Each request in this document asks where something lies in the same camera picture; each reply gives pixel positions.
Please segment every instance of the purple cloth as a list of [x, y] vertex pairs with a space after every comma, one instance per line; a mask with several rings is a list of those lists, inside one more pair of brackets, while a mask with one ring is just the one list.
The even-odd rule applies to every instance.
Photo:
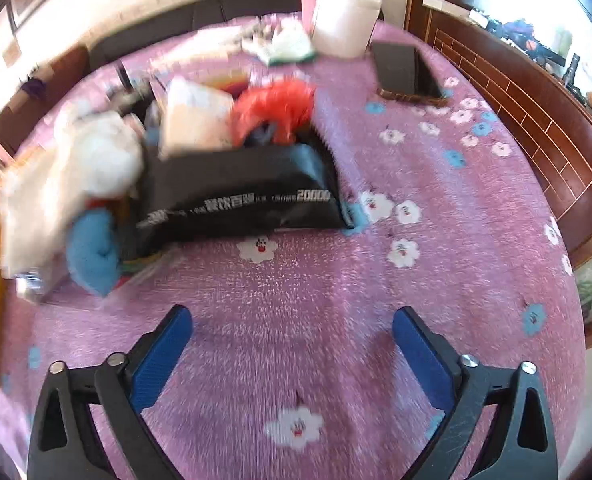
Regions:
[[[384, 101], [368, 56], [298, 67], [318, 86], [314, 122], [336, 156], [342, 191], [372, 222], [349, 233], [187, 244], [105, 299], [72, 283], [40, 307], [10, 293], [0, 441], [17, 463], [25, 465], [48, 365], [95, 365], [126, 351], [175, 303], [192, 311], [194, 336], [144, 417], [185, 478], [403, 476], [441, 418], [394, 346], [391, 321], [404, 305], [485, 364], [535, 362], [562, 462], [580, 412], [585, 345], [550, 208], [511, 134], [440, 53], [383, 23], [374, 37], [420, 48], [452, 97], [448, 109]], [[125, 66], [146, 71], [181, 40], [128, 56]], [[296, 70], [236, 56], [176, 72], [238, 66], [255, 75]], [[101, 103], [109, 82], [118, 76], [102, 68], [67, 99]], [[56, 113], [32, 142], [49, 140]], [[118, 476], [131, 478], [95, 414]], [[489, 422], [487, 408], [454, 478], [467, 476]]]

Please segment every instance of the metal screw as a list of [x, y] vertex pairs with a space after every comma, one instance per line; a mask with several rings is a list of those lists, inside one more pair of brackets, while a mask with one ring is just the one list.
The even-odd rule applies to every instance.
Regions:
[[50, 365], [51, 374], [60, 374], [65, 369], [65, 363], [63, 361], [56, 361]]
[[111, 354], [107, 358], [107, 363], [110, 366], [122, 365], [124, 362], [125, 362], [125, 354], [123, 354], [121, 352], [116, 352], [115, 354]]
[[536, 373], [536, 370], [538, 370], [536, 365], [534, 363], [529, 362], [529, 361], [522, 362], [521, 369], [523, 372], [525, 372], [526, 374], [529, 374], [529, 375], [534, 375]]
[[471, 354], [463, 354], [460, 356], [460, 362], [467, 368], [476, 368], [480, 363], [476, 357]]

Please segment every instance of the wooden bed frame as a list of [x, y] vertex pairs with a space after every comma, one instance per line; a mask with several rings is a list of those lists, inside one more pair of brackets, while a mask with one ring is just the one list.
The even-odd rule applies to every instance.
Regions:
[[[425, 40], [489, 102], [521, 147], [573, 268], [592, 258], [592, 114], [531, 59], [468, 22], [431, 10]], [[592, 322], [585, 327], [592, 347]]]

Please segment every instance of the black cushion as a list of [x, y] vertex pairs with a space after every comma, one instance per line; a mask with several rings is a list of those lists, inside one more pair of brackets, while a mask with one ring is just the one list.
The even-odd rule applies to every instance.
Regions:
[[199, 0], [165, 10], [107, 36], [92, 47], [90, 69], [115, 62], [159, 41], [241, 16], [300, 11], [300, 0]]

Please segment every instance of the white flower print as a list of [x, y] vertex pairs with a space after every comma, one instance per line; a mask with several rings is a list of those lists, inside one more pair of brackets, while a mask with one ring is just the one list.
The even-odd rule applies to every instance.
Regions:
[[383, 193], [374, 194], [365, 191], [361, 193], [361, 204], [372, 224], [384, 218], [389, 218], [391, 210], [394, 209], [394, 203]]
[[274, 259], [274, 251], [278, 244], [266, 236], [245, 238], [236, 244], [238, 252], [243, 260], [250, 260], [255, 264], [261, 264], [266, 260]]
[[460, 105], [464, 108], [478, 108], [478, 99], [463, 99]]
[[469, 110], [458, 110], [450, 117], [450, 121], [456, 124], [469, 123], [474, 118], [474, 114]]
[[396, 206], [396, 216], [403, 225], [417, 224], [423, 216], [423, 211], [415, 202], [405, 200], [402, 204]]
[[398, 144], [399, 142], [403, 142], [403, 140], [405, 140], [405, 134], [403, 132], [398, 130], [390, 130], [389, 128], [387, 130], [381, 131], [378, 136], [385, 144]]
[[387, 255], [387, 259], [400, 269], [413, 267], [419, 256], [420, 252], [416, 242], [396, 240], [391, 243], [391, 251]]
[[558, 224], [556, 223], [556, 219], [553, 216], [550, 216], [550, 222], [551, 222], [552, 228], [554, 229], [554, 231], [556, 231], [556, 234], [562, 238], [563, 235], [560, 234], [560, 229], [558, 228]]
[[455, 86], [458, 86], [458, 84], [460, 83], [460, 81], [458, 81], [457, 77], [450, 77], [448, 79], [445, 80], [444, 86], [446, 88], [454, 88]]
[[558, 245], [558, 235], [554, 231], [553, 227], [549, 224], [545, 224], [544, 227], [545, 236], [549, 239], [552, 245]]
[[418, 127], [423, 133], [427, 135], [437, 136], [441, 133], [441, 129], [432, 123], [420, 123]]
[[574, 270], [572, 269], [572, 262], [569, 261], [569, 256], [565, 254], [561, 258], [561, 261], [563, 262], [564, 271], [567, 273], [568, 276], [571, 276], [574, 273]]
[[266, 423], [263, 432], [276, 446], [302, 451], [308, 442], [316, 442], [320, 438], [322, 426], [323, 417], [300, 406], [295, 410], [281, 410], [278, 420]]
[[437, 108], [435, 106], [428, 106], [427, 111], [435, 116], [443, 116], [443, 115], [447, 115], [450, 112], [450, 108], [448, 106], [444, 106], [442, 108]]
[[496, 142], [492, 146], [492, 153], [496, 156], [508, 156], [512, 153], [512, 149], [506, 142]]
[[466, 148], [472, 148], [478, 145], [478, 137], [476, 135], [466, 135], [460, 140], [460, 143]]

